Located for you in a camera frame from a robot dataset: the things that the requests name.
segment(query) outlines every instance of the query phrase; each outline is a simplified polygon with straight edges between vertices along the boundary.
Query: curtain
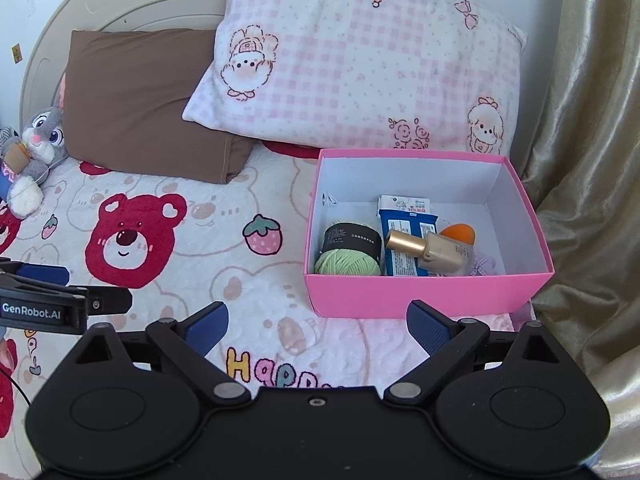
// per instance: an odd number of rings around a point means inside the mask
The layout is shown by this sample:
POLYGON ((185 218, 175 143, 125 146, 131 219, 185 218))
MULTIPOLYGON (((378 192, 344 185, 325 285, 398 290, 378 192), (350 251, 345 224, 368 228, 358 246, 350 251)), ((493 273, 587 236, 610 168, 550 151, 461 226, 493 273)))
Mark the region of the curtain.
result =
POLYGON ((523 183, 556 266, 534 308, 611 414, 595 469, 640 475, 640 0, 562 0, 523 183))

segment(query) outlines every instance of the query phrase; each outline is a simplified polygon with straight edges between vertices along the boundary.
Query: blue gripper pad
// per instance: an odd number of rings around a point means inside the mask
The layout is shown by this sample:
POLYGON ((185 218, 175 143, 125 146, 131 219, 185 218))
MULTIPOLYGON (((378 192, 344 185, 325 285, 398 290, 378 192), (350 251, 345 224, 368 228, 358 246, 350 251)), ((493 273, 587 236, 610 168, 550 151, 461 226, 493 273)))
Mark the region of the blue gripper pad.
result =
POLYGON ((69 282, 69 271, 65 267, 24 264, 15 272, 16 276, 41 282, 65 286, 69 282))
POLYGON ((429 355, 446 345, 455 335, 453 329, 457 324, 449 318, 446 319, 449 325, 445 324, 444 320, 430 316, 415 301, 412 301, 406 310, 406 326, 409 334, 429 355))
POLYGON ((220 342, 228 327, 229 310, 222 303, 188 326, 184 332, 184 341, 204 357, 220 342))

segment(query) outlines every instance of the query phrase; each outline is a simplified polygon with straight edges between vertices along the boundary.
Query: pink checkered pillow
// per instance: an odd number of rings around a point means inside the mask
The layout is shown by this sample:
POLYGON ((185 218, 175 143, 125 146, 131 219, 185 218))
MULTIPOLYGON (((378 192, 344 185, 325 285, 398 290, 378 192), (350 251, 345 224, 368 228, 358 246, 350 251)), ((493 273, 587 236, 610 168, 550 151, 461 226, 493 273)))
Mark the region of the pink checkered pillow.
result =
POLYGON ((470 0, 227 0, 183 118, 320 148, 508 154, 525 43, 470 0))

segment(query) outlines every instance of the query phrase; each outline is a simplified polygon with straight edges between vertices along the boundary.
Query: brown pillowcase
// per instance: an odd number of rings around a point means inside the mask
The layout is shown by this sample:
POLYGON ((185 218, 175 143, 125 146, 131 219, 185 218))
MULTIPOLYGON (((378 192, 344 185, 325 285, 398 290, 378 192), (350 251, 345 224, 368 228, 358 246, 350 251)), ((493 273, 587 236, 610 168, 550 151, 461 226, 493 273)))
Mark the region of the brown pillowcase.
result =
POLYGON ((74 30, 63 117, 69 155, 113 171, 229 182, 255 140, 182 120, 213 41, 213 30, 74 30))

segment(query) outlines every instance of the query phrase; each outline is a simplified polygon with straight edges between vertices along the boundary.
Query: black cable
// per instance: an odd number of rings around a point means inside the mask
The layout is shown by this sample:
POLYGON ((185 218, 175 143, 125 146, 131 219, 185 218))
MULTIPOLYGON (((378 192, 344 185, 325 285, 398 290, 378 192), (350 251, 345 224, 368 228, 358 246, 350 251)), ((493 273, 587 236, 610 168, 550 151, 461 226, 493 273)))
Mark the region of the black cable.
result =
POLYGON ((31 403, 29 402, 29 397, 27 397, 27 394, 24 393, 24 391, 22 390, 22 388, 18 385, 17 382, 14 381, 14 378, 11 377, 11 375, 9 375, 7 372, 5 372, 4 370, 2 370, 2 368, 0 368, 0 372, 2 372, 2 374, 9 379, 12 384, 16 387, 16 389, 22 394, 22 396, 24 397, 24 400, 27 401, 27 405, 31 406, 31 403))

